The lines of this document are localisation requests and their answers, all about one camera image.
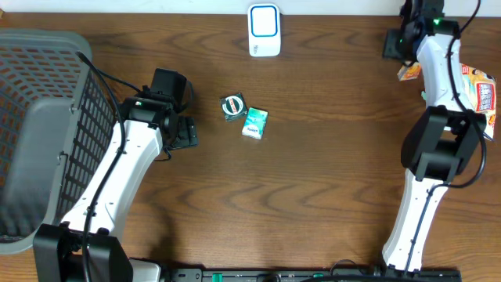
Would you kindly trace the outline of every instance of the wood grain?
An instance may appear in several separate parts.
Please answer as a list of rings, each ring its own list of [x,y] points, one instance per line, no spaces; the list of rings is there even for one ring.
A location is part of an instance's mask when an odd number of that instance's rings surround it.
[[[125,230],[128,255],[211,268],[377,262],[402,196],[400,147],[424,111],[423,82],[398,82],[398,63],[381,59],[399,18],[283,16],[282,52],[268,59],[248,55],[245,16],[7,13],[0,26],[76,31],[98,67],[136,85],[156,67],[193,82],[188,114],[200,146],[146,173]],[[501,78],[500,46],[501,20],[475,20],[461,61]],[[241,136],[243,121],[225,122],[218,99],[235,92],[269,112],[263,140]],[[446,194],[425,266],[457,267],[466,282],[501,280],[500,165],[490,143],[481,180]],[[0,281],[35,279],[31,251],[0,257]]]

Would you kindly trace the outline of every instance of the small box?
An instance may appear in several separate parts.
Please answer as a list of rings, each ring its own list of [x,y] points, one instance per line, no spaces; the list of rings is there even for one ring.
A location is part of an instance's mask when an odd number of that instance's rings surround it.
[[[243,124],[242,135],[261,139],[267,119],[267,111],[250,108],[245,124]]]
[[[220,103],[226,121],[235,121],[247,115],[247,105],[243,100],[242,93],[223,98]]]

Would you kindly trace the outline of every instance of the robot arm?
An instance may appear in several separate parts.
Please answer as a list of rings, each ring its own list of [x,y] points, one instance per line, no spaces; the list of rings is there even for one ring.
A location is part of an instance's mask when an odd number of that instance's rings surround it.
[[[421,269],[434,213],[448,189],[438,185],[452,182],[464,170],[478,144],[478,135],[457,103],[449,77],[449,45],[459,27],[441,19],[443,13],[437,11],[442,9],[443,1],[407,1],[402,7],[402,28],[388,32],[384,49],[384,57],[421,64],[427,94],[427,110],[402,147],[405,190],[395,227],[383,248],[386,267],[405,273]],[[459,53],[458,39],[452,45],[452,76],[460,102],[472,110],[463,89]],[[485,116],[475,117],[483,131]],[[456,139],[443,140],[445,130]]]
[[[148,123],[141,121],[127,120],[124,125],[127,134],[124,149],[126,154],[120,157],[99,195],[95,216],[89,229],[90,233],[98,233],[100,228],[105,228],[111,236],[119,240],[123,235],[125,220],[142,177],[155,157],[160,154],[163,146],[160,129],[151,128]],[[110,146],[91,182],[76,205],[63,217],[62,222],[66,222],[70,229],[84,230],[87,207],[117,154],[120,140],[120,126],[116,124]]]

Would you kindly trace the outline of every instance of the green connector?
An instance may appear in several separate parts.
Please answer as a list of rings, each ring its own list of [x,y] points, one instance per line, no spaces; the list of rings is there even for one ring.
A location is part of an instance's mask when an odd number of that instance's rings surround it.
[[[212,282],[222,282],[222,274],[212,274]]]

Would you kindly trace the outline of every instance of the white device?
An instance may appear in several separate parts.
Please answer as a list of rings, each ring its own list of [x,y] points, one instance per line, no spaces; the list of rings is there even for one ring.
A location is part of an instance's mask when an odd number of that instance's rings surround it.
[[[249,53],[251,56],[277,56],[282,45],[280,11],[274,4],[255,4],[247,10]]]

